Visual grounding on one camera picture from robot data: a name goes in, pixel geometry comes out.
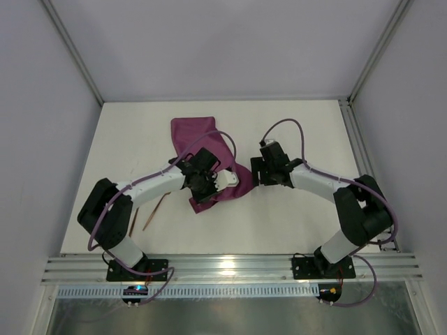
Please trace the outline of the purple cloth napkin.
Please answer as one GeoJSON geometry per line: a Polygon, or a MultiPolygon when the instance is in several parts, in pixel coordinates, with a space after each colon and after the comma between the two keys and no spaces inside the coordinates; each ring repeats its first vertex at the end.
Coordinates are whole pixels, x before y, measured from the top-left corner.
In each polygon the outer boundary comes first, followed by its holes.
{"type": "Polygon", "coordinates": [[[203,204],[190,198],[189,202],[195,213],[206,211],[218,202],[241,198],[252,191],[254,186],[251,171],[245,166],[233,162],[233,150],[228,147],[222,134],[216,133],[214,117],[174,118],[170,121],[170,130],[177,154],[182,154],[185,149],[196,154],[199,149],[204,147],[220,160],[221,165],[217,171],[230,168],[239,179],[236,187],[223,190],[203,204]]]}

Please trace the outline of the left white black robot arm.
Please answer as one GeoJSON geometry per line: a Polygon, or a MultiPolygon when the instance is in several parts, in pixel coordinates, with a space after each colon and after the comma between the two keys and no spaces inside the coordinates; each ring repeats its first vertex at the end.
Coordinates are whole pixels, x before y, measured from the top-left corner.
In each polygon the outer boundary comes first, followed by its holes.
{"type": "Polygon", "coordinates": [[[184,188],[190,189],[198,202],[209,200],[218,193],[216,179],[220,165],[221,161],[203,147],[196,154],[172,158],[158,172],[133,181],[99,180],[77,217],[78,223],[90,234],[87,248],[90,251],[96,246],[102,248],[120,269],[133,277],[148,274],[147,256],[128,236],[132,211],[184,188]]]}

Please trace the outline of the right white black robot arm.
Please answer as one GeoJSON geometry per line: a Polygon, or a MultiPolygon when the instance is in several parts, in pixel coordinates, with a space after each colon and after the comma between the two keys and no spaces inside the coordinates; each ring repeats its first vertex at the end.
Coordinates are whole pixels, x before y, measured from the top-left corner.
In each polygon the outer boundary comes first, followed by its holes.
{"type": "Polygon", "coordinates": [[[276,141],[260,143],[260,156],[251,162],[255,186],[307,191],[335,205],[340,229],[312,256],[292,262],[294,278],[336,278],[350,268],[352,254],[390,228],[394,220],[375,179],[364,174],[350,180],[319,172],[301,158],[291,160],[276,141]]]}

